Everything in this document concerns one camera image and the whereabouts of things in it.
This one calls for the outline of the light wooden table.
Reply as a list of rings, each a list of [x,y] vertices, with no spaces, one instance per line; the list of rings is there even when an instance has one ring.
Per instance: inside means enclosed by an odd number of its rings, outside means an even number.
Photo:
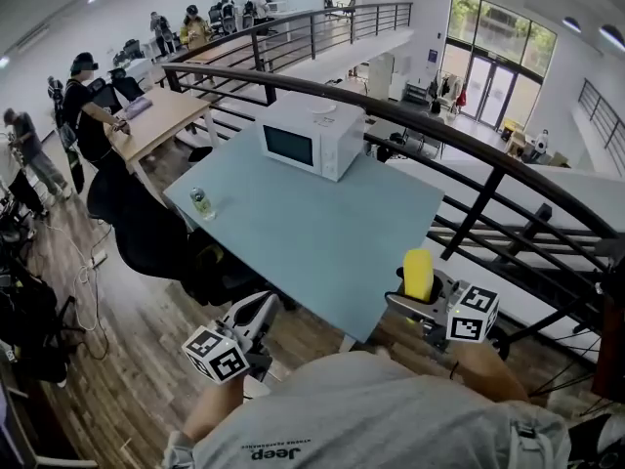
[[[163,203],[141,160],[174,137],[194,149],[215,148],[220,138],[208,102],[159,87],[152,88],[144,98],[152,105],[129,121],[131,135],[112,133],[111,143],[146,189]]]

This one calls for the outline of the black mesh office chair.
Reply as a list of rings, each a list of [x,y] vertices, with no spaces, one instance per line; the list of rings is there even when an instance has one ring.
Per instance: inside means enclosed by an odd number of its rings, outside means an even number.
[[[138,81],[128,76],[124,68],[118,67],[109,72],[111,84],[129,103],[142,96],[145,92]]]
[[[122,109],[114,87],[102,78],[95,79],[87,88],[92,95],[92,101],[97,106],[108,109],[111,114],[116,114]]]

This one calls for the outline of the clear plastic bottle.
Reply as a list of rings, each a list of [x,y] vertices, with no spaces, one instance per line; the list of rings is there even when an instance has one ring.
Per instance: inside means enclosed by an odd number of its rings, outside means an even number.
[[[203,189],[192,188],[189,193],[189,197],[196,211],[204,220],[210,221],[215,218],[215,209]]]

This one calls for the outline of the person's right forearm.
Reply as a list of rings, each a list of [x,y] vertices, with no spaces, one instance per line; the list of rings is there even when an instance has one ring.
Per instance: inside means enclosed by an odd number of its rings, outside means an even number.
[[[449,353],[458,362],[464,384],[494,402],[529,402],[518,378],[488,343],[452,341]]]

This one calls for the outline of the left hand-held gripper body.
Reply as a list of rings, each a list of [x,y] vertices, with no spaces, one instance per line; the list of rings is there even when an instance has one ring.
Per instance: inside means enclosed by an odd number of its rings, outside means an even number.
[[[269,371],[272,357],[258,336],[220,320],[199,326],[182,345],[193,367],[215,384],[249,374],[262,381]]]

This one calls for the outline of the purple cloth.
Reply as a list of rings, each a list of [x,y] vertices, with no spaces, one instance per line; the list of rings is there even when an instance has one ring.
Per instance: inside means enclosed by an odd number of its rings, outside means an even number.
[[[123,109],[123,115],[127,120],[132,120],[149,109],[152,105],[153,102],[151,99],[146,97],[137,97]]]

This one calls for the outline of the dark brown wooden panel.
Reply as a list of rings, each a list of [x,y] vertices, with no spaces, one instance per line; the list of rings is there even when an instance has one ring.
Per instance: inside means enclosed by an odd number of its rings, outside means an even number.
[[[602,286],[603,329],[592,392],[625,405],[625,306]]]

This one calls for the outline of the white microwave oven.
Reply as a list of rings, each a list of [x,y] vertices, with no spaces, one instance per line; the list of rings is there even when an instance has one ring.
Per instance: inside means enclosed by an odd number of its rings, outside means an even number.
[[[314,115],[308,107],[333,103],[337,109]],[[361,107],[289,92],[255,120],[264,155],[338,182],[362,153],[365,111]]]

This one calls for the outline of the person's left forearm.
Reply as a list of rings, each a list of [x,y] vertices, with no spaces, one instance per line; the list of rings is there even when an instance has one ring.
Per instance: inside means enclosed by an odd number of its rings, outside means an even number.
[[[243,404],[243,385],[244,377],[239,375],[224,384],[207,387],[187,417],[182,432],[194,443],[206,438]]]

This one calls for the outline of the black metal railing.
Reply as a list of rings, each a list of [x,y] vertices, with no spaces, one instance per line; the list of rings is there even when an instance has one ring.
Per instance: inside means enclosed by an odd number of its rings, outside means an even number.
[[[218,38],[171,64],[282,70],[335,47],[409,28],[409,2],[374,3],[322,11],[288,11],[282,18]]]

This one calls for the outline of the large black office chair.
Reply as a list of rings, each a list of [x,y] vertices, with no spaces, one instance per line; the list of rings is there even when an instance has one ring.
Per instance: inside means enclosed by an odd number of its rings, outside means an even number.
[[[192,277],[185,222],[135,176],[98,171],[88,191],[87,209],[112,226],[119,254],[132,270],[180,282]]]

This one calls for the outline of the glass entrance doors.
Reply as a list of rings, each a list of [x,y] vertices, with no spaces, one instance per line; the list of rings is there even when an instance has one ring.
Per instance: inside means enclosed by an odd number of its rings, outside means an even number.
[[[502,130],[529,121],[558,35],[485,0],[450,0],[441,72],[455,76],[454,106],[475,122]]]

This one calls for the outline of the white cabinet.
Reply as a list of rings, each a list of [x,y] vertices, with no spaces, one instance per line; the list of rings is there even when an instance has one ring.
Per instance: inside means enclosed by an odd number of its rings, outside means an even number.
[[[389,97],[395,69],[395,56],[383,53],[369,61],[368,96],[386,101]]]

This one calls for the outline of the dark curved railing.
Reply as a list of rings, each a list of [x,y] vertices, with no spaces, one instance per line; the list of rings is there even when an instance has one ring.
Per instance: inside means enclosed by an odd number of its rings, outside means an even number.
[[[214,74],[266,88],[237,129],[167,189],[167,197],[249,268],[304,308],[364,341],[407,251],[430,251],[453,279],[500,295],[518,341],[575,325],[597,365],[602,286],[625,306],[624,240],[585,203],[510,156],[429,117],[344,89],[256,70]],[[289,92],[365,111],[363,151],[333,182],[264,155],[256,117]],[[206,221],[189,193],[205,191]]]

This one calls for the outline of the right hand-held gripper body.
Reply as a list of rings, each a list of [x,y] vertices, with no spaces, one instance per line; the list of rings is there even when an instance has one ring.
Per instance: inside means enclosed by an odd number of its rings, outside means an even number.
[[[496,320],[499,302],[498,292],[460,283],[456,304],[443,305],[443,320],[420,320],[424,338],[432,346],[447,346],[451,341],[481,343]]]

